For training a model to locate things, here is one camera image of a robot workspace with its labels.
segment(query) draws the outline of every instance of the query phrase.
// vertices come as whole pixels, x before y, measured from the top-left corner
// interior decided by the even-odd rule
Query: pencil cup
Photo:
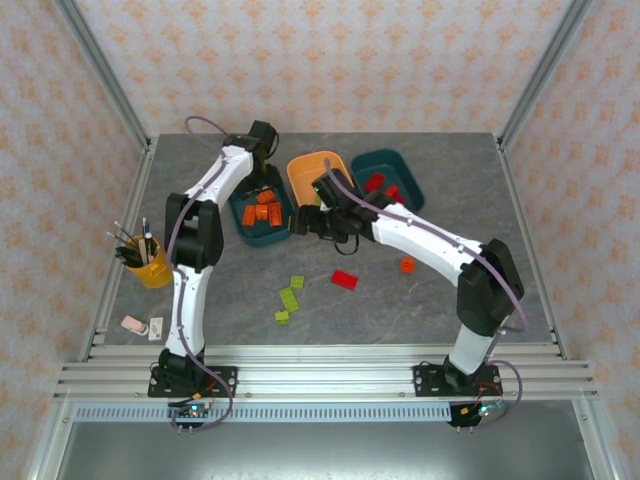
[[[141,240],[142,235],[136,236],[136,240]],[[153,262],[140,267],[131,268],[136,277],[140,279],[142,284],[147,288],[162,288],[173,279],[173,273],[167,263],[167,256],[164,250],[160,247],[156,239],[153,239],[155,255],[153,256]]]

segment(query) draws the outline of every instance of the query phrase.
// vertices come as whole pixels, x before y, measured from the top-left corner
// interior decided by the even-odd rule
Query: green block
[[[276,312],[276,323],[280,325],[286,325],[289,323],[289,312],[286,310],[284,312]]]
[[[300,305],[298,305],[298,301],[296,300],[296,296],[293,294],[291,287],[280,290],[280,298],[282,299],[282,303],[284,304],[284,308],[287,312],[291,313],[300,309]]]
[[[304,287],[304,277],[302,275],[291,275],[291,288]]]

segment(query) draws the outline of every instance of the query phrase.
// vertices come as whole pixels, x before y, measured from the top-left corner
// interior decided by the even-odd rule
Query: wallpaper
[[[570,0],[80,0],[150,135],[500,132]]]
[[[77,358],[138,149],[51,0],[0,2],[0,477]]]
[[[595,2],[574,42],[509,162],[571,353],[595,360],[638,475],[640,8]]]

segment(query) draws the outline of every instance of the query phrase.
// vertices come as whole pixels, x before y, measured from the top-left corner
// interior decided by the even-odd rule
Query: pink eraser
[[[142,323],[140,320],[136,320],[135,318],[127,315],[122,320],[120,324],[127,330],[132,331],[133,333],[137,333],[138,335],[146,335],[149,331],[149,326]]]

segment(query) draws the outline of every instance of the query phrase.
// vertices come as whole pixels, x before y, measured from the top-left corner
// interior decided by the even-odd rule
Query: gray floor
[[[493,237],[511,248],[525,285],[524,308],[531,328],[510,342],[549,341],[549,329],[527,258],[524,241],[489,134],[283,134],[273,163],[286,178],[287,163],[318,150],[338,153],[348,165],[363,152],[399,151],[421,185],[427,202],[421,216],[467,238]],[[187,135],[162,135],[140,216],[163,235],[167,196],[191,187],[211,166],[212,152]],[[254,249],[237,235],[228,208],[222,213],[225,250],[209,282],[205,307],[208,344],[373,344],[453,343],[460,323],[455,289],[425,265],[399,272],[402,254],[366,240],[353,257],[338,255],[331,243],[292,236]],[[355,292],[330,282],[340,269],[360,278]],[[291,275],[304,275],[300,311],[288,326],[276,325],[282,305],[278,290]],[[107,344],[144,344],[147,340],[119,326],[125,315],[142,321],[165,318],[165,338],[173,288],[148,290],[130,272],[120,281]]]
[[[588,480],[570,402],[525,402],[472,435],[444,423],[73,426],[60,480]]]

